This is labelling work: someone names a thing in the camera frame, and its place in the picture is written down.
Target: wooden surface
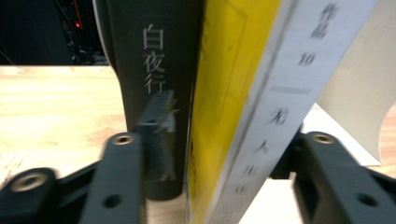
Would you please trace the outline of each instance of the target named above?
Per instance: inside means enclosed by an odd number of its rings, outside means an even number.
[[[120,87],[110,67],[0,67],[0,181],[33,167],[55,168],[59,176],[73,173],[98,160],[106,139],[125,130]],[[384,164],[374,169],[396,177],[396,105],[380,144]],[[253,207],[241,223],[281,223],[279,217],[300,222],[290,197],[290,182],[266,183],[256,203],[266,201],[268,209]],[[148,221],[184,223],[186,204],[184,194],[148,202]]]

